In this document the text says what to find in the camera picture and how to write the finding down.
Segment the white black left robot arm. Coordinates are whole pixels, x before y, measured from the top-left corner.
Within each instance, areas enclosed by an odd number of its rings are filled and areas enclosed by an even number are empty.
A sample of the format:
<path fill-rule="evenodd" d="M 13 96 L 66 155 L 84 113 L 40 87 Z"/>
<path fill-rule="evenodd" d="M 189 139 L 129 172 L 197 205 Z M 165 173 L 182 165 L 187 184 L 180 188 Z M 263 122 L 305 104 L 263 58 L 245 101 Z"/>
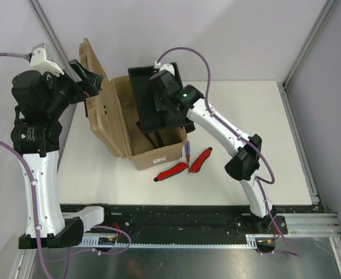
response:
<path fill-rule="evenodd" d="M 103 77 L 85 69 L 77 60 L 69 62 L 80 77 L 73 81 L 53 70 L 28 70 L 12 80 L 15 107 L 13 148 L 25 173 L 27 199 L 26 232 L 19 237 L 19 249 L 68 248 L 81 243 L 95 227 L 104 233 L 113 218 L 102 206 L 88 206 L 80 212 L 63 213 L 58 192 L 59 118 L 68 108 L 101 91 Z"/>

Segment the tan plastic tool box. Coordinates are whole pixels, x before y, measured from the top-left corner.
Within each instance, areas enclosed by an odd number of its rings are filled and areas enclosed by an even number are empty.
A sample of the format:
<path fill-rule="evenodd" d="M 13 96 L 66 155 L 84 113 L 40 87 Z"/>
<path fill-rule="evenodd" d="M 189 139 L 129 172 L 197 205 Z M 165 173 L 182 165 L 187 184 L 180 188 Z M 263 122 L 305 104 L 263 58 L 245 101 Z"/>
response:
<path fill-rule="evenodd" d="M 155 149 L 136 126 L 139 116 L 129 76 L 110 80 L 87 38 L 79 46 L 79 55 L 84 68 L 104 77 L 101 92 L 86 100 L 86 114 L 91 131 L 107 150 L 117 158 L 131 160 L 139 170 L 180 159 L 186 130 L 161 131 L 165 146 Z"/>

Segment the red handled pliers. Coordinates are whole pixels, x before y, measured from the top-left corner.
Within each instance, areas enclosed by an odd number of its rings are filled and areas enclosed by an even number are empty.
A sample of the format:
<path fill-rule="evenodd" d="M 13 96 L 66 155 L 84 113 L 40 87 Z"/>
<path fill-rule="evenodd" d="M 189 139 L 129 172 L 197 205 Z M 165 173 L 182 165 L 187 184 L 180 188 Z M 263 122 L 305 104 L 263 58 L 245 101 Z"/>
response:
<path fill-rule="evenodd" d="M 213 148 L 209 147 L 199 155 L 199 157 L 191 165 L 190 173 L 198 173 L 201 170 L 204 162 L 211 156 L 212 150 Z"/>
<path fill-rule="evenodd" d="M 175 176 L 181 172 L 183 172 L 184 170 L 188 169 L 188 164 L 185 162 L 180 162 L 177 163 L 176 165 L 174 165 L 173 167 L 171 167 L 170 169 L 167 169 L 161 173 L 159 173 L 155 178 L 154 181 L 155 182 L 159 182 L 159 181 L 163 181 L 166 180 L 167 178 L 170 178 L 172 176 Z"/>

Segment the black rubber mallet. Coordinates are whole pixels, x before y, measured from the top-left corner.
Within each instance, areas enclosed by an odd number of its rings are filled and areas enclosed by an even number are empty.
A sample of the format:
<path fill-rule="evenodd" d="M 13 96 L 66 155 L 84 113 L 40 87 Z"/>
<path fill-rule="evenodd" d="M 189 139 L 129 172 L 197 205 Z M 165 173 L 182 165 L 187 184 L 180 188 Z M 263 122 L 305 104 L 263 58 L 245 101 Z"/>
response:
<path fill-rule="evenodd" d="M 139 130 L 142 132 L 142 134 L 146 137 L 146 139 L 149 140 L 149 142 L 151 143 L 151 145 L 152 145 L 155 149 L 157 149 L 158 146 L 157 146 L 157 144 L 155 143 L 155 141 L 150 137 L 149 134 L 147 134 L 147 133 L 145 133 L 145 132 L 142 131 L 141 123 L 140 123 L 139 121 L 136 123 L 136 126 L 139 128 Z"/>

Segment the black handled claw hammer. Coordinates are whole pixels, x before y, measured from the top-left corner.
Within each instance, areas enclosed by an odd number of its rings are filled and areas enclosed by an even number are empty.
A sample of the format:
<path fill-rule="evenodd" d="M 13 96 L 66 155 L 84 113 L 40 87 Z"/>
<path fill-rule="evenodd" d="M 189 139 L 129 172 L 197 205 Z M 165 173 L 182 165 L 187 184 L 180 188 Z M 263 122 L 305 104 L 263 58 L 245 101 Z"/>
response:
<path fill-rule="evenodd" d="M 154 134 L 155 134 L 155 137 L 156 137 L 156 139 L 157 139 L 158 146 L 159 146 L 160 148 L 161 148 L 161 147 L 164 147 L 164 146 L 165 146 L 165 143 L 164 143 L 164 141 L 163 141 L 163 139 L 162 139 L 162 137 L 161 137 L 159 131 L 155 131 Z"/>

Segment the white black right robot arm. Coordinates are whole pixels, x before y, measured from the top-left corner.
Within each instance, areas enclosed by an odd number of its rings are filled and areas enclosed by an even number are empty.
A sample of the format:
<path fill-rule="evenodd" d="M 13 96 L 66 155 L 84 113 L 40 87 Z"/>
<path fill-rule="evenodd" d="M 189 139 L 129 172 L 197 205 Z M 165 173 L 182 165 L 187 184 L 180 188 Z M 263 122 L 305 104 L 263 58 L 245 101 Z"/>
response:
<path fill-rule="evenodd" d="M 161 70 L 150 77 L 157 110 L 174 111 L 201 126 L 211 134 L 231 156 L 225 165 L 228 175 L 240 182 L 254 216 L 253 227 L 259 233 L 267 233 L 273 226 L 281 234 L 280 227 L 272 215 L 269 202 L 259 176 L 260 163 L 266 159 L 261 153 L 262 139 L 242 132 L 228 122 L 217 111 L 212 110 L 207 96 L 196 87 L 181 86 L 173 74 Z"/>

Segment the black tool box tray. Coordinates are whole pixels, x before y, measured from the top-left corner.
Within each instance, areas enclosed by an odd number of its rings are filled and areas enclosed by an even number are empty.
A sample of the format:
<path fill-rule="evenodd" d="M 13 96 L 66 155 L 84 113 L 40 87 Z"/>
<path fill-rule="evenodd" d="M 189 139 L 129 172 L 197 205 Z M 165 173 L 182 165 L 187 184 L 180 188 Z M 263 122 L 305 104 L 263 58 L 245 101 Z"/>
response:
<path fill-rule="evenodd" d="M 194 122 L 173 111 L 157 112 L 150 77 L 159 72 L 153 66 L 128 69 L 134 100 L 137 106 L 142 132 L 152 133 L 169 128 L 184 127 L 187 133 L 196 128 Z"/>

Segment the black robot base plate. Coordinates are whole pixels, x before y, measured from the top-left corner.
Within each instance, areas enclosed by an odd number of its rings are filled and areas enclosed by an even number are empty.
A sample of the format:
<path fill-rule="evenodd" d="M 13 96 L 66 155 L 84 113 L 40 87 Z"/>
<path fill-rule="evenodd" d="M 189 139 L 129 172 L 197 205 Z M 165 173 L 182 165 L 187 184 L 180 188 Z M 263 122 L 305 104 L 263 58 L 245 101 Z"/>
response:
<path fill-rule="evenodd" d="M 225 228 L 235 232 L 275 232 L 274 224 L 285 228 L 275 210 L 272 216 L 257 217 L 248 206 L 205 205 L 109 205 L 104 209 L 103 225 L 118 224 L 119 228 L 134 234 L 141 229 L 200 229 Z"/>

